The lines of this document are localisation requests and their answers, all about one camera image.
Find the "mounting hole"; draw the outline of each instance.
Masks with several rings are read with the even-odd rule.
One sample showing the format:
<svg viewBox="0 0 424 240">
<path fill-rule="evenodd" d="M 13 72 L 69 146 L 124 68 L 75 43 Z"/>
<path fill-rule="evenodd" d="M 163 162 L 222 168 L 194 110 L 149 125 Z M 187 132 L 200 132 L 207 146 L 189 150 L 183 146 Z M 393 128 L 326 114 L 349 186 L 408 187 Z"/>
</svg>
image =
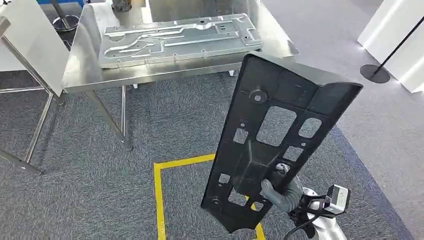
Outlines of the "mounting hole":
<svg viewBox="0 0 424 240">
<path fill-rule="evenodd" d="M 254 104 L 263 104 L 267 101 L 268 96 L 266 92 L 256 89 L 250 92 L 249 98 Z"/>
</svg>

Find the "white panel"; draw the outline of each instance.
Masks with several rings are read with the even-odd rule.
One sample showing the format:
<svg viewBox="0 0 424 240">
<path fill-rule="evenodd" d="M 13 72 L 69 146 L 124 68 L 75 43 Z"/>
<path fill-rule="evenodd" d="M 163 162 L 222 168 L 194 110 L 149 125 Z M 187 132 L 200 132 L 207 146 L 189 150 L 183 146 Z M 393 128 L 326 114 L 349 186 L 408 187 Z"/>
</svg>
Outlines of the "white panel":
<svg viewBox="0 0 424 240">
<path fill-rule="evenodd" d="M 4 35 L 60 96 L 69 52 L 36 0 L 13 0 L 0 16 L 10 22 Z"/>
<path fill-rule="evenodd" d="M 25 67 L 0 42 L 0 72 L 25 70 Z"/>
<path fill-rule="evenodd" d="M 382 63 L 424 16 L 424 0 L 385 0 L 358 42 Z M 424 90 L 424 24 L 384 66 L 410 92 Z"/>
<path fill-rule="evenodd" d="M 423 17 L 424 0 L 385 0 L 358 38 L 380 63 Z"/>
<path fill-rule="evenodd" d="M 424 83 L 424 23 L 390 58 L 385 68 L 410 92 L 423 90 L 419 88 Z"/>
</svg>

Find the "black molded part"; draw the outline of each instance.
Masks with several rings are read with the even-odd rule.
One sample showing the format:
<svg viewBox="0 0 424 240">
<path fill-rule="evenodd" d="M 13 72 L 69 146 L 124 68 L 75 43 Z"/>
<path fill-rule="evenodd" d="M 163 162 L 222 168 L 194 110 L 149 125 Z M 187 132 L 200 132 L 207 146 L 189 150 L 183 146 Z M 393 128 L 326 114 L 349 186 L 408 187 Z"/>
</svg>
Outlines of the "black molded part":
<svg viewBox="0 0 424 240">
<path fill-rule="evenodd" d="M 274 188 L 283 193 L 308 158 L 362 89 L 336 74 L 284 60 L 261 52 L 247 54 L 226 116 L 201 207 L 230 233 L 254 229 L 272 207 L 260 195 L 261 181 L 269 178 L 277 164 L 289 166 Z M 257 133 L 268 109 L 277 106 L 296 113 L 296 118 L 278 146 L 257 141 Z M 311 138 L 299 135 L 303 123 L 315 118 L 321 125 Z M 233 141 L 237 129 L 248 132 L 244 144 Z M 296 161 L 283 157 L 289 146 L 303 149 Z M 220 183 L 221 174 L 230 176 Z M 249 197 L 244 206 L 229 202 L 235 189 Z M 260 211 L 251 209 L 263 204 Z"/>
</svg>

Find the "yellow line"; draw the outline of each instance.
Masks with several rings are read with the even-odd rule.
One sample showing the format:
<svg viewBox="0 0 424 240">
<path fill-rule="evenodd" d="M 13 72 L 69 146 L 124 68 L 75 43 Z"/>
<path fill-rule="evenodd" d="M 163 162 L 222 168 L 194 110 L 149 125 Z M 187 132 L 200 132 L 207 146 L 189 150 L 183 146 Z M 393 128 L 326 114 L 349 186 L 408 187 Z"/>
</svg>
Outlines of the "yellow line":
<svg viewBox="0 0 424 240">
<path fill-rule="evenodd" d="M 159 164 L 153 163 L 154 175 L 154 195 L 156 197 L 156 225 L 157 225 L 157 239 L 165 240 L 165 216 L 164 216 L 164 201 L 162 197 L 162 180 L 161 168 Z"/>
<path fill-rule="evenodd" d="M 168 168 L 174 168 L 174 167 L 179 167 L 179 166 L 184 166 L 189 164 L 197 164 L 201 162 L 206 162 L 206 161 L 213 160 L 214 158 L 215 158 L 215 154 L 209 154 L 204 156 L 191 157 L 187 159 L 161 162 L 161 163 L 157 163 L 157 165 L 159 166 L 159 169 L 168 169 Z"/>
<path fill-rule="evenodd" d="M 256 210 L 255 203 L 252 203 L 252 206 L 250 208 L 252 210 Z M 261 223 L 258 223 L 254 230 L 256 231 L 256 240 L 265 240 L 265 234 L 264 230 L 262 229 Z"/>
<path fill-rule="evenodd" d="M 153 164 L 153 175 L 154 175 L 154 194 L 156 197 L 156 224 L 157 224 L 157 239 L 166 240 L 165 233 L 165 215 L 164 215 L 164 201 L 162 196 L 162 180 L 161 180 L 161 169 L 168 169 L 174 167 L 180 167 L 190 164 L 197 164 L 206 161 L 213 160 L 215 154 L 191 157 L 180 160 L 173 160 L 161 163 Z M 256 228 L 256 239 L 265 240 L 264 231 L 262 229 L 261 223 L 259 223 Z"/>
<path fill-rule="evenodd" d="M 254 230 L 256 231 L 257 240 L 265 240 L 265 234 L 261 223 L 259 223 Z"/>
</svg>

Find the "table leg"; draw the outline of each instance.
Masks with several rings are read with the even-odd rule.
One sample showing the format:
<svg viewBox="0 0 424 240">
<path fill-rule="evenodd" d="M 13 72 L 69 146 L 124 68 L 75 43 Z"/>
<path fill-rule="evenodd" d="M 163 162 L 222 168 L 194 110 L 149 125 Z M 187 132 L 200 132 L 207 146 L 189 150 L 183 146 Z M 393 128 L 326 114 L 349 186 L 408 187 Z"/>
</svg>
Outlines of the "table leg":
<svg viewBox="0 0 424 240">
<path fill-rule="evenodd" d="M 127 86 L 122 86 L 122 106 L 120 110 L 120 131 L 127 134 Z"/>
<path fill-rule="evenodd" d="M 9 161 L 11 164 L 20 167 L 21 169 L 32 173 L 32 174 L 36 174 L 36 175 L 40 175 L 41 171 L 34 167 L 33 165 L 30 165 L 24 161 L 19 160 L 19 158 L 15 157 L 14 155 L 8 153 L 7 151 L 4 151 L 3 149 L 0 149 L 0 157 L 6 159 L 7 161 Z"/>
<path fill-rule="evenodd" d="M 32 136 L 31 144 L 29 145 L 28 152 L 26 152 L 25 162 L 30 163 L 31 157 L 33 156 L 34 149 L 36 148 L 37 141 L 40 137 L 41 129 L 43 128 L 44 122 L 46 121 L 47 114 L 49 113 L 50 104 L 52 103 L 53 94 L 50 93 L 48 95 L 47 102 L 44 105 L 44 109 L 42 110 L 41 117 L 38 121 L 37 128 L 35 129 L 34 136 Z"/>
<path fill-rule="evenodd" d="M 119 140 L 123 143 L 126 150 L 131 150 L 133 146 L 129 143 L 127 138 L 124 136 L 123 132 L 119 129 L 118 125 L 108 112 L 108 110 L 105 108 L 105 105 L 103 105 L 102 101 L 99 99 L 99 97 L 96 95 L 96 93 L 93 90 L 86 91 L 87 96 L 90 98 L 90 100 L 95 104 L 97 110 L 102 115 L 104 120 L 106 120 L 107 125 L 112 128 L 112 131 L 116 134 L 116 136 L 119 138 Z"/>
</svg>

